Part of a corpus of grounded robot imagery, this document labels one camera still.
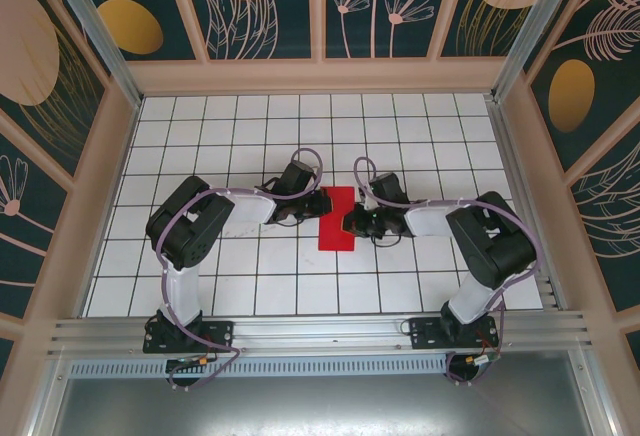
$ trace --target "leaf illustration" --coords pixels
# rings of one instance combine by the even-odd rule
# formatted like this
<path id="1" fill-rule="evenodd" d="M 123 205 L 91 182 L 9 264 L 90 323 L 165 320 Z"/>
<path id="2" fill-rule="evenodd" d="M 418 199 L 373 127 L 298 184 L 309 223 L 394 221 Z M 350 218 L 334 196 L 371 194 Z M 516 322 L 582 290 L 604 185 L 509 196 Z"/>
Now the leaf illustration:
<path id="1" fill-rule="evenodd" d="M 590 59 L 622 61 L 621 56 L 640 41 L 640 6 L 600 11 L 581 38 Z"/>

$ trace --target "dark green panel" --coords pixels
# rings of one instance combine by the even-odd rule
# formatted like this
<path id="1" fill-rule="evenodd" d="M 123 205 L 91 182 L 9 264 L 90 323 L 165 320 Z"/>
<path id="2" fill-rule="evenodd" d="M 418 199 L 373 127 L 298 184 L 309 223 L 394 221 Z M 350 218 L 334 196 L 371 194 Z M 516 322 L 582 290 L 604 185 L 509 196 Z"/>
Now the dark green panel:
<path id="1" fill-rule="evenodd" d="M 344 39 L 347 39 L 349 55 L 353 58 L 371 57 L 371 28 L 373 0 L 337 0 L 338 3 L 347 3 L 347 7 L 353 7 L 342 18 L 338 11 L 338 5 L 334 0 L 327 0 L 327 58 L 346 58 Z M 391 53 L 393 41 L 393 57 L 424 57 L 429 49 L 433 28 L 438 17 L 442 0 L 412 0 L 405 8 L 409 0 L 377 0 L 376 15 L 373 27 L 375 28 L 375 55 L 378 58 L 388 58 Z M 395 26 L 389 20 L 391 13 L 410 15 L 417 21 L 407 21 Z M 391 28 L 394 27 L 393 40 Z"/>
<path id="2" fill-rule="evenodd" d="M 0 312 L 21 318 L 33 287 L 6 283 L 35 284 L 67 193 L 2 136 L 0 179 Z"/>
<path id="3" fill-rule="evenodd" d="M 12 348 L 13 341 L 0 338 L 0 380 L 2 380 L 4 368 L 7 367 L 7 363 L 9 362 L 9 356 L 11 355 Z"/>
<path id="4" fill-rule="evenodd" d="M 217 0 L 212 3 L 219 10 L 219 13 L 214 11 L 214 14 L 220 15 L 219 20 L 224 21 L 224 26 L 236 28 L 235 32 L 233 29 L 227 31 L 231 34 L 231 37 L 227 38 L 216 37 L 216 35 L 225 34 L 224 30 L 210 31 L 212 20 L 207 0 L 193 0 L 203 39 L 205 42 L 208 41 L 209 57 L 211 59 L 310 58 L 309 0 L 272 0 L 271 9 L 265 9 L 264 1 L 266 0 L 259 1 L 261 1 L 260 4 L 250 6 L 248 14 L 245 1 L 234 3 L 234 0 Z M 234 6 L 237 15 L 235 18 L 233 17 Z M 260 31 L 261 27 L 270 29 L 266 32 Z M 226 44 L 224 41 L 231 41 L 231 44 Z"/>
<path id="5" fill-rule="evenodd" d="M 640 6 L 628 6 L 627 9 L 620 10 L 621 17 L 625 18 L 621 20 L 620 24 L 623 26 L 620 28 L 604 24 L 598 29 L 599 33 L 608 35 L 596 42 L 600 49 L 589 54 L 585 48 L 585 43 L 590 45 L 591 41 L 595 41 L 593 38 L 585 38 L 594 18 L 599 14 L 610 14 L 602 12 L 612 10 L 615 7 L 609 0 L 583 0 L 531 85 L 565 170 L 640 96 L 640 45 L 637 43 L 640 34 Z M 620 39 L 616 45 L 624 46 L 625 52 L 615 50 L 605 58 L 604 49 L 618 37 L 624 38 L 624 41 Z M 569 60 L 581 61 L 588 66 L 584 72 L 593 74 L 595 95 L 582 124 L 573 131 L 563 132 L 551 121 L 549 93 L 558 69 Z M 584 88 L 576 86 L 563 87 L 559 94 L 562 94 L 567 104 L 581 101 L 585 97 Z M 563 112 L 556 110 L 556 121 L 563 115 Z"/>
<path id="6" fill-rule="evenodd" d="M 640 304 L 640 125 L 571 190 L 614 306 Z"/>
<path id="7" fill-rule="evenodd" d="M 562 12 L 564 11 L 564 8 L 566 7 L 568 2 L 569 2 L 569 0 L 560 1 L 560 4 L 558 5 L 558 9 L 556 9 L 556 12 L 554 13 L 553 17 L 551 18 L 551 21 L 549 21 L 547 26 L 544 28 L 544 31 L 540 35 L 540 38 L 538 39 L 538 42 L 536 43 L 536 45 L 534 46 L 533 50 L 531 51 L 531 54 L 529 55 L 529 58 L 524 63 L 525 72 L 529 71 L 529 68 L 531 67 L 533 62 L 536 60 L 536 58 L 538 57 L 538 54 L 540 53 L 540 50 L 542 49 L 542 46 L 546 42 L 547 34 L 549 34 L 549 32 L 551 31 L 551 28 L 553 28 L 556 25 L 556 23 L 558 22 L 558 19 L 560 18 L 560 15 L 562 15 Z"/>
<path id="8" fill-rule="evenodd" d="M 458 0 L 441 56 L 506 56 L 530 9 Z"/>
<path id="9" fill-rule="evenodd" d="M 633 359 L 636 360 L 636 366 L 640 369 L 640 331 L 627 333 L 627 342 L 631 348 Z"/>
<path id="10" fill-rule="evenodd" d="M 0 94 L 0 109 L 73 175 L 104 87 L 46 0 L 38 2 L 56 27 L 58 47 L 64 55 L 60 58 L 58 79 L 52 93 L 39 105 L 22 106 Z M 4 65 L 0 71 L 11 68 Z"/>

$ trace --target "white tile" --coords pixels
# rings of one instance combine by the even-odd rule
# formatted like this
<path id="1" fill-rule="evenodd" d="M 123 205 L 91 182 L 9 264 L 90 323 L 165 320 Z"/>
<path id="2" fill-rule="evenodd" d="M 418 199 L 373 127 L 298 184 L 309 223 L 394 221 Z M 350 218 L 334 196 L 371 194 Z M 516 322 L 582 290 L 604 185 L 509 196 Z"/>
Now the white tile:
<path id="1" fill-rule="evenodd" d="M 421 94 L 394 94 L 396 116 L 426 116 Z"/>
<path id="2" fill-rule="evenodd" d="M 455 271 L 451 238 L 424 236 L 413 240 L 418 271 Z"/>
<path id="3" fill-rule="evenodd" d="M 300 226 L 298 226 L 298 236 L 313 236 L 317 238 L 320 228 L 319 223 L 319 218 L 312 218 L 303 221 Z"/>
<path id="4" fill-rule="evenodd" d="M 318 218 L 308 219 L 307 221 L 318 221 Z M 279 224 L 261 224 L 260 225 L 260 237 L 261 238 L 295 238 L 298 236 L 298 226 L 295 226 L 295 218 L 290 215 L 289 218 L 281 221 L 282 224 L 292 225 L 291 227 L 281 226 Z"/>
<path id="5" fill-rule="evenodd" d="M 514 284 L 504 292 L 507 309 L 542 309 L 540 292 L 535 277 Z"/>
<path id="6" fill-rule="evenodd" d="M 257 263 L 257 239 L 225 239 L 220 241 L 218 274 L 256 274 Z"/>
<path id="7" fill-rule="evenodd" d="M 300 117 L 331 117 L 331 96 L 328 94 L 303 94 L 300 96 Z"/>
<path id="8" fill-rule="evenodd" d="M 460 116 L 483 116 L 489 114 L 484 95 L 477 93 L 456 93 L 456 104 Z"/>
<path id="9" fill-rule="evenodd" d="M 168 147 L 162 159 L 162 174 L 192 174 L 196 165 L 197 146 Z"/>
<path id="10" fill-rule="evenodd" d="M 365 116 L 395 116 L 390 94 L 363 94 L 362 104 Z"/>
<path id="11" fill-rule="evenodd" d="M 162 305 L 162 278 L 138 278 L 129 316 L 153 316 Z"/>
<path id="12" fill-rule="evenodd" d="M 296 252 L 294 238 L 261 239 L 258 274 L 296 274 Z"/>
<path id="13" fill-rule="evenodd" d="M 267 120 L 236 121 L 233 144 L 264 144 L 267 138 Z"/>
<path id="14" fill-rule="evenodd" d="M 422 311 L 420 288 L 415 273 L 381 274 L 380 300 L 383 313 Z"/>
<path id="15" fill-rule="evenodd" d="M 213 307 L 213 293 L 216 288 L 214 276 L 200 276 L 198 278 L 198 302 L 203 316 L 211 316 Z"/>
<path id="16" fill-rule="evenodd" d="M 204 117 L 205 96 L 181 96 L 176 98 L 173 120 L 202 119 Z"/>
<path id="17" fill-rule="evenodd" d="M 367 150 L 364 144 L 336 144 L 333 147 L 335 159 L 333 167 L 336 171 L 352 171 L 353 162 L 360 156 L 366 156 L 366 154 Z"/>
<path id="18" fill-rule="evenodd" d="M 330 142 L 331 121 L 329 119 L 300 120 L 300 144 Z"/>
<path id="19" fill-rule="evenodd" d="M 417 199 L 442 199 L 440 179 L 437 171 L 407 171 L 407 195 L 411 201 Z"/>
<path id="20" fill-rule="evenodd" d="M 173 113 L 176 98 L 145 98 L 140 119 L 168 121 Z"/>
<path id="21" fill-rule="evenodd" d="M 424 102 L 427 105 L 427 114 L 429 116 L 458 115 L 453 94 L 425 94 Z"/>
<path id="22" fill-rule="evenodd" d="M 368 239 L 356 238 L 355 251 L 338 251 L 338 272 L 371 273 L 376 271 L 376 251 Z"/>
<path id="23" fill-rule="evenodd" d="M 389 236 L 380 244 L 389 244 L 395 240 L 396 236 Z M 416 259 L 413 251 L 411 238 L 402 238 L 399 244 L 390 248 L 376 248 L 378 258 L 378 271 L 415 271 Z"/>
<path id="24" fill-rule="evenodd" d="M 256 315 L 296 313 L 296 276 L 258 276 Z"/>
<path id="25" fill-rule="evenodd" d="M 205 121 L 202 123 L 200 144 L 231 144 L 233 139 L 233 121 Z"/>
<path id="26" fill-rule="evenodd" d="M 158 174 L 164 148 L 133 148 L 126 174 Z"/>
<path id="27" fill-rule="evenodd" d="M 138 124 L 134 146 L 164 146 L 169 133 L 169 121 L 142 121 Z"/>
<path id="28" fill-rule="evenodd" d="M 395 118 L 368 119 L 364 124 L 367 143 L 395 143 L 398 141 L 398 128 Z"/>
<path id="29" fill-rule="evenodd" d="M 287 164 L 291 161 L 291 156 L 297 149 L 297 145 L 267 146 L 264 170 L 282 174 L 282 171 L 287 167 Z"/>
<path id="30" fill-rule="evenodd" d="M 467 147 L 464 143 L 434 143 L 438 169 L 470 169 Z"/>
<path id="31" fill-rule="evenodd" d="M 402 164 L 405 170 L 433 170 L 436 160 L 431 143 L 402 143 Z"/>
<path id="32" fill-rule="evenodd" d="M 144 239 L 149 215 L 149 207 L 117 207 L 113 214 L 109 239 Z"/>
<path id="33" fill-rule="evenodd" d="M 120 189 L 118 205 L 151 206 L 157 181 L 157 176 L 125 176 Z"/>
<path id="34" fill-rule="evenodd" d="M 218 274 L 218 256 L 220 255 L 220 239 L 218 239 L 209 251 L 209 254 L 200 263 L 200 274 L 202 276 L 213 276 Z"/>
<path id="35" fill-rule="evenodd" d="M 444 199 L 478 197 L 471 171 L 440 171 L 440 182 Z"/>
<path id="36" fill-rule="evenodd" d="M 338 282 L 335 274 L 298 276 L 298 314 L 338 312 Z"/>
<path id="37" fill-rule="evenodd" d="M 234 119 L 237 96 L 209 96 L 205 109 L 205 119 Z"/>
<path id="38" fill-rule="evenodd" d="M 334 273 L 336 272 L 335 251 L 319 251 L 318 238 L 298 240 L 298 273 Z"/>
<path id="39" fill-rule="evenodd" d="M 135 276 L 142 254 L 142 240 L 107 241 L 98 276 Z"/>
<path id="40" fill-rule="evenodd" d="M 263 164 L 264 146 L 234 146 L 231 151 L 232 173 L 260 173 Z"/>
<path id="41" fill-rule="evenodd" d="M 270 119 L 267 144 L 298 144 L 298 120 Z"/>
<path id="42" fill-rule="evenodd" d="M 297 94 L 269 96 L 269 118 L 297 118 L 299 100 Z"/>
<path id="43" fill-rule="evenodd" d="M 260 119 L 267 117 L 268 96 L 238 96 L 237 119 Z"/>
<path id="44" fill-rule="evenodd" d="M 402 171 L 402 159 L 398 143 L 367 144 L 367 154 L 378 168 L 378 173 Z M 361 167 L 364 172 L 366 165 L 361 163 Z"/>
<path id="45" fill-rule="evenodd" d="M 464 141 L 458 118 L 429 118 L 433 141 Z"/>
<path id="46" fill-rule="evenodd" d="M 340 313 L 378 313 L 378 276 L 375 274 L 338 275 Z"/>
<path id="47" fill-rule="evenodd" d="M 511 199 L 511 189 L 504 171 L 474 171 L 478 183 L 478 192 L 484 194 L 487 191 L 496 191 L 504 199 Z"/>
<path id="48" fill-rule="evenodd" d="M 362 118 L 336 118 L 332 124 L 334 143 L 364 143 Z"/>
<path id="49" fill-rule="evenodd" d="M 172 121 L 167 146 L 195 146 L 200 140 L 201 121 Z"/>
<path id="50" fill-rule="evenodd" d="M 502 159 L 496 143 L 468 143 L 473 169 L 502 169 Z"/>
<path id="51" fill-rule="evenodd" d="M 322 159 L 322 168 L 325 173 L 333 171 L 333 150 L 331 144 L 304 144 L 302 146 L 313 149 L 320 155 L 320 159 Z M 313 154 L 306 151 L 300 153 L 300 161 L 314 169 L 318 167 L 318 159 Z M 282 166 L 277 170 L 277 172 L 281 174 L 282 171 L 284 171 L 285 166 Z M 325 183 L 324 176 L 322 181 L 322 184 L 326 186 L 327 184 Z"/>
<path id="52" fill-rule="evenodd" d="M 87 313 L 93 317 L 127 316 L 136 278 L 98 278 Z"/>
<path id="53" fill-rule="evenodd" d="M 230 156 L 231 146 L 202 146 L 198 150 L 196 173 L 228 173 Z"/>
<path id="54" fill-rule="evenodd" d="M 218 276 L 213 315 L 251 316 L 255 288 L 255 276 Z"/>
<path id="55" fill-rule="evenodd" d="M 464 117 L 460 118 L 464 139 L 467 141 L 495 141 L 493 127 L 489 118 Z"/>
<path id="56" fill-rule="evenodd" d="M 332 94 L 331 116 L 334 118 L 362 116 L 362 96 L 359 94 Z"/>
<path id="57" fill-rule="evenodd" d="M 458 274 L 455 271 L 420 273 L 423 311 L 440 311 L 458 288 Z"/>
<path id="58" fill-rule="evenodd" d="M 401 143 L 428 143 L 431 141 L 427 118 L 398 118 Z"/>

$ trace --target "flower illustration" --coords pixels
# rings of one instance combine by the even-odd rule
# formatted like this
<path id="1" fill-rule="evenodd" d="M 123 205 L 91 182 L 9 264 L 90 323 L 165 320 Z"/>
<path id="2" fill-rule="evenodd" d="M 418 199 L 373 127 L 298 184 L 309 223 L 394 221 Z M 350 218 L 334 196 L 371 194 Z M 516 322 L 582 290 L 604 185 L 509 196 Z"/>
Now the flower illustration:
<path id="1" fill-rule="evenodd" d="M 27 185 L 29 166 L 20 158 L 14 168 L 6 155 L 0 156 L 0 214 L 15 216 L 20 212 L 20 199 Z"/>
<path id="2" fill-rule="evenodd" d="M 428 6 L 430 0 L 384 0 L 391 23 L 391 37 L 389 40 L 389 57 L 393 58 L 393 36 L 395 27 L 402 23 L 424 21 L 433 17 L 433 6 Z"/>
<path id="3" fill-rule="evenodd" d="M 344 15 L 362 11 L 369 7 L 369 0 L 333 0 L 336 3 L 338 12 L 340 13 L 340 22 L 342 23 L 342 39 L 344 41 L 344 49 L 347 52 L 347 58 L 351 57 L 349 52 L 349 44 L 347 43 L 347 31 L 344 26 Z"/>

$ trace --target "purple cable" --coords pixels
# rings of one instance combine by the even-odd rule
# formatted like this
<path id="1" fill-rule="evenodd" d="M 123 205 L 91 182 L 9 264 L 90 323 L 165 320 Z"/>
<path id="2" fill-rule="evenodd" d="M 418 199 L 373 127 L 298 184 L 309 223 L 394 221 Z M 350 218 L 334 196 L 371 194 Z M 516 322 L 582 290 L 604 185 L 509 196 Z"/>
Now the purple cable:
<path id="1" fill-rule="evenodd" d="M 171 320 L 172 320 L 173 324 L 180 331 L 182 331 L 185 335 L 187 335 L 189 338 L 193 339 L 194 341 L 197 341 L 200 344 L 204 344 L 206 347 L 208 347 L 210 349 L 218 349 L 218 350 L 221 350 L 221 351 L 229 351 L 230 350 L 230 351 L 235 353 L 233 355 L 233 357 L 231 357 L 231 359 L 226 361 L 213 374 L 211 374 L 210 376 L 207 376 L 206 378 L 199 379 L 198 381 L 196 381 L 191 386 L 185 387 L 184 388 L 185 391 L 189 391 L 189 388 L 195 389 L 198 386 L 203 386 L 203 385 L 207 384 L 209 381 L 213 380 L 222 371 L 224 371 L 231 363 L 233 363 L 236 359 L 238 359 L 238 357 L 240 356 L 240 350 L 238 348 L 234 348 L 233 346 L 225 346 L 223 344 L 217 344 L 217 343 L 214 343 L 212 341 L 207 341 L 206 339 L 201 338 L 197 334 L 192 333 L 187 328 L 185 328 L 182 323 L 180 323 L 180 321 L 178 320 L 178 316 L 176 315 L 176 313 L 173 311 L 173 308 L 171 307 L 171 303 L 169 301 L 169 294 L 168 294 L 168 291 L 167 291 L 167 274 L 169 272 L 169 262 L 167 261 L 167 259 L 165 259 L 162 256 L 162 246 L 164 245 L 164 241 L 167 239 L 167 235 L 173 229 L 173 227 L 175 226 L 176 222 L 193 205 L 195 205 L 201 199 L 206 198 L 207 196 L 210 196 L 212 194 L 225 194 L 225 193 L 226 194 L 258 194 L 258 195 L 264 196 L 266 198 L 280 199 L 280 200 L 296 199 L 296 198 L 300 198 L 301 196 L 304 196 L 305 194 L 309 194 L 311 191 L 315 190 L 318 187 L 318 185 L 320 184 L 320 181 L 322 180 L 322 169 L 323 169 L 322 158 L 320 157 L 320 155 L 318 154 L 317 151 L 315 151 L 315 150 L 313 150 L 311 148 L 299 148 L 291 156 L 291 161 L 293 161 L 295 159 L 295 157 L 298 156 L 302 152 L 311 153 L 318 159 L 318 174 L 317 174 L 317 177 L 315 178 L 313 184 L 311 186 L 309 186 L 307 189 L 305 189 L 304 191 L 301 191 L 301 192 L 299 192 L 297 194 L 293 194 L 293 195 L 290 195 L 290 196 L 279 196 L 279 195 L 276 195 L 276 194 L 265 193 L 264 191 L 260 191 L 258 189 L 246 189 L 246 188 L 212 188 L 212 189 L 208 189 L 206 191 L 203 191 L 202 193 L 197 194 L 191 201 L 189 201 L 187 204 L 185 204 L 180 209 L 180 211 L 178 211 L 173 216 L 173 218 L 171 218 L 171 220 L 169 221 L 169 224 L 167 224 L 167 226 L 164 228 L 164 230 L 160 234 L 160 238 L 158 238 L 158 242 L 156 243 L 156 257 L 158 258 L 158 261 L 160 261 L 160 264 L 162 265 L 162 283 L 161 283 L 161 286 L 162 286 L 162 301 L 163 301 L 165 307 L 167 308 L 167 312 L 169 313 L 169 316 L 171 316 Z M 171 383 L 173 389 L 177 389 L 177 387 L 178 387 L 175 384 L 175 382 L 173 381 L 173 375 L 180 368 L 181 368 L 180 366 L 176 367 L 169 374 L 169 382 Z"/>
<path id="2" fill-rule="evenodd" d="M 370 166 L 371 171 L 373 173 L 372 177 L 376 176 L 376 165 L 375 165 L 375 163 L 373 161 L 371 161 L 366 156 L 360 156 L 353 163 L 353 175 L 356 178 L 356 183 L 358 184 L 358 187 L 364 192 L 364 194 L 366 194 L 368 197 L 370 197 L 371 199 L 373 199 L 377 203 L 382 204 L 383 206 L 390 206 L 392 208 L 400 208 L 400 209 L 411 209 L 411 208 L 422 208 L 422 207 L 438 207 L 438 206 L 452 206 L 452 205 L 456 205 L 456 206 L 477 206 L 477 207 L 480 207 L 480 208 L 483 208 L 483 209 L 487 209 L 489 211 L 493 211 L 494 213 L 497 213 L 497 214 L 499 214 L 501 216 L 504 216 L 505 218 L 507 218 L 509 221 L 511 221 L 513 224 L 515 224 L 516 226 L 518 226 L 518 228 L 520 228 L 522 230 L 522 232 L 525 234 L 525 236 L 527 237 L 529 242 L 533 245 L 533 248 L 534 248 L 535 253 L 536 253 L 536 262 L 533 265 L 533 267 L 530 270 L 528 270 L 526 273 L 521 274 L 520 276 L 516 276 L 515 278 L 508 279 L 507 281 L 505 281 L 503 283 L 502 287 L 500 287 L 500 289 L 498 289 L 498 291 L 496 291 L 495 294 L 491 297 L 491 299 L 489 300 L 489 302 L 485 306 L 485 310 L 489 311 L 491 309 L 491 306 L 493 306 L 493 303 L 495 303 L 496 300 L 500 296 L 502 296 L 502 293 L 504 293 L 504 291 L 507 288 L 509 288 L 510 286 L 513 286 L 516 283 L 519 283 L 520 281 L 523 281 L 523 280 L 527 279 L 528 277 L 530 277 L 532 275 L 534 275 L 542 267 L 542 262 L 544 261 L 544 252 L 542 251 L 542 245 L 540 244 L 540 240 L 533 233 L 533 231 L 531 231 L 531 229 L 529 229 L 522 221 L 520 221 L 513 214 L 511 214 L 511 213 L 509 213 L 509 212 L 507 212 L 507 211 L 505 211 L 505 210 L 503 210 L 503 209 L 501 209 L 501 208 L 499 208 L 497 206 L 494 206 L 493 204 L 485 203 L 483 201 L 476 201 L 475 199 L 462 199 L 461 198 L 461 199 L 427 200 L 427 201 L 422 201 L 422 202 L 419 202 L 419 203 L 409 203 L 409 204 L 394 203 L 393 201 L 385 201 L 384 199 L 378 198 L 375 194 L 373 194 L 367 188 L 367 186 L 362 182 L 362 180 L 360 179 L 360 176 L 358 176 L 358 164 L 361 161 L 366 161 L 367 164 Z"/>

